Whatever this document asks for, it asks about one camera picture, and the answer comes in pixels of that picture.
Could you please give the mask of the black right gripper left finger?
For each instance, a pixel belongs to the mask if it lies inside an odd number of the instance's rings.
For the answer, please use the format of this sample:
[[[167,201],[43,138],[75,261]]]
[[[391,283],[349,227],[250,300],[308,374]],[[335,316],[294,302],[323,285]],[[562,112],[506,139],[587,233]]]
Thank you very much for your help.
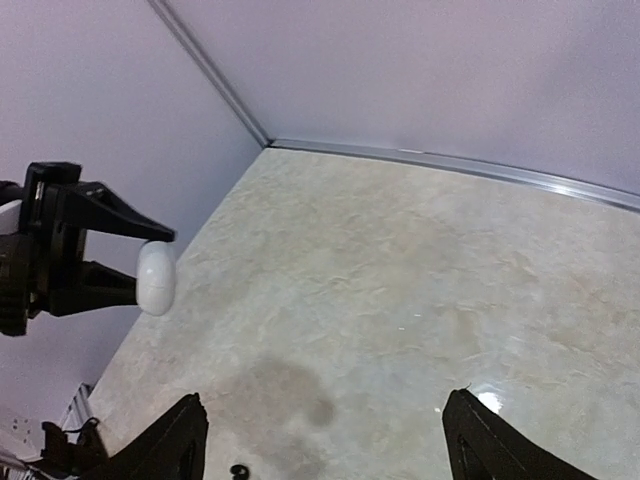
[[[129,445],[84,474],[96,480],[202,479],[207,413],[198,394],[188,394]]]

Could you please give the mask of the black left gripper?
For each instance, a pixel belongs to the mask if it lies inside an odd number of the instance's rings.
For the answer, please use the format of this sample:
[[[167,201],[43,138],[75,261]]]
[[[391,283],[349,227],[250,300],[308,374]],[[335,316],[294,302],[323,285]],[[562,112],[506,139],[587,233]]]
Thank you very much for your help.
[[[134,277],[81,261],[76,228],[171,243],[176,232],[133,209],[82,167],[34,162],[22,186],[1,183],[1,333],[24,336],[41,312],[68,316],[134,306]]]

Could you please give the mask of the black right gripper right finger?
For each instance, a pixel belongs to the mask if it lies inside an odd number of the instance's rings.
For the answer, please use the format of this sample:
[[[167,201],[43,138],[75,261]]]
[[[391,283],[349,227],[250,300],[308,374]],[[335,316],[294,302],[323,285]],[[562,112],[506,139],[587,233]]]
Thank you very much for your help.
[[[450,393],[442,423],[454,479],[591,477],[531,442],[467,389]]]

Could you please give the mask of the white earbud charging case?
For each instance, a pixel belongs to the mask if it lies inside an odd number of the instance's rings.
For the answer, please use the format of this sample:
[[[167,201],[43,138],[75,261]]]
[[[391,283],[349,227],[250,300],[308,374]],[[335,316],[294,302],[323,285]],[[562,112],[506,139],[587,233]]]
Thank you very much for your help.
[[[137,261],[136,302],[151,316],[166,314],[176,292],[176,259],[170,243],[152,241],[139,251]]]

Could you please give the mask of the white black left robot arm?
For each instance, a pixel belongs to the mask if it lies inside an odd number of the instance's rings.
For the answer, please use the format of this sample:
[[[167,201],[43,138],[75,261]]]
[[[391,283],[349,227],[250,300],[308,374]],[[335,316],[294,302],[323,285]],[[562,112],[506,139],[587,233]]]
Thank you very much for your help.
[[[140,214],[70,162],[34,162],[1,184],[1,332],[23,336],[42,312],[63,317],[118,306],[162,316],[173,305],[174,230]],[[85,259],[96,231],[143,240],[130,276]]]

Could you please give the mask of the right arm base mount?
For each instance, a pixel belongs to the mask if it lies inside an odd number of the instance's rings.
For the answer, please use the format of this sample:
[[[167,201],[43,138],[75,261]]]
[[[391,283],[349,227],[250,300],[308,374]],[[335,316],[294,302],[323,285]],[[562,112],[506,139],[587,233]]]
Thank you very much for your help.
[[[52,422],[42,422],[44,447],[37,460],[27,462],[35,469],[56,479],[81,476],[109,459],[98,432],[100,421],[90,417],[75,430],[63,430]]]

